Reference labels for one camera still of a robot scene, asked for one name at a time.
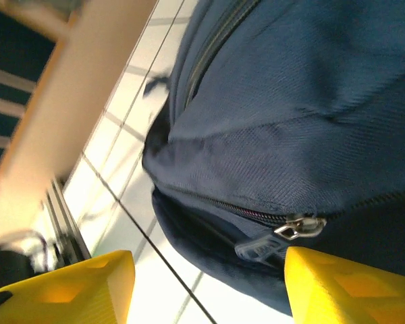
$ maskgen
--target yellow plastic object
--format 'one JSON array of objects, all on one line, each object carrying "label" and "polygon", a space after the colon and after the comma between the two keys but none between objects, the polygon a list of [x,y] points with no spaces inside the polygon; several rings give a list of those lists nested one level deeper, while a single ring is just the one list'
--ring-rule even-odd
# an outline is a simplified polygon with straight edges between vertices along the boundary
[{"label": "yellow plastic object", "polygon": [[132,253],[116,251],[0,289],[0,324],[126,322],[134,289]]},{"label": "yellow plastic object", "polygon": [[405,324],[401,275],[290,247],[285,279],[297,324]]}]

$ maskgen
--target navy blue backpack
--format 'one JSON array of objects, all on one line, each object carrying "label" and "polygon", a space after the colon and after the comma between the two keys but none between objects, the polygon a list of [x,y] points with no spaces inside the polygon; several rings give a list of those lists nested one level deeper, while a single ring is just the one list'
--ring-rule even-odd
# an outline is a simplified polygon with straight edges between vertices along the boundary
[{"label": "navy blue backpack", "polygon": [[178,252],[283,313],[291,245],[405,275],[405,1],[200,0],[143,165]]}]

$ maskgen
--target metal zipper slider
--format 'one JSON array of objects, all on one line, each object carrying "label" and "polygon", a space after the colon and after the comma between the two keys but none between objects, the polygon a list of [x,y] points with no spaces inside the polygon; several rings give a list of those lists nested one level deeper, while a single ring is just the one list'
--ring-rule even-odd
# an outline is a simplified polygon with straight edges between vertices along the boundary
[{"label": "metal zipper slider", "polygon": [[274,230],[274,232],[286,240],[296,238],[314,238],[324,229],[327,221],[324,218],[301,217],[287,221],[284,226]]}]

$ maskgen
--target zipper pull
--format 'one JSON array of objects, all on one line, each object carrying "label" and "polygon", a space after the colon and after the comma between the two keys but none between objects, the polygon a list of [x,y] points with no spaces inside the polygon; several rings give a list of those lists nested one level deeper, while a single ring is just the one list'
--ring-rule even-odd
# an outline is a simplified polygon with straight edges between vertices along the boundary
[{"label": "zipper pull", "polygon": [[314,238],[327,224],[324,218],[301,217],[291,219],[277,229],[270,229],[247,242],[236,244],[234,250],[243,260],[273,266],[267,259],[285,259],[286,250],[296,238]]}]

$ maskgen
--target white tile floor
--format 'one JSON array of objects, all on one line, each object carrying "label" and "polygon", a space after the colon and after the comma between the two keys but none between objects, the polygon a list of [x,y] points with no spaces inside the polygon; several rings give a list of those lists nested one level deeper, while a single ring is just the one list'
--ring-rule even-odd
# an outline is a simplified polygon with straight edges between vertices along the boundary
[{"label": "white tile floor", "polygon": [[[170,73],[196,2],[159,0],[68,182],[65,199],[94,256],[118,249],[133,252],[136,283],[129,323],[247,324],[255,323],[255,319],[292,323],[291,318],[203,275],[183,259],[166,240],[151,206],[153,185],[142,170],[140,157],[146,133],[167,93],[156,88],[149,97],[142,98],[142,91],[151,76]],[[190,297],[89,164],[112,188],[144,235],[151,239],[212,318]]]}]

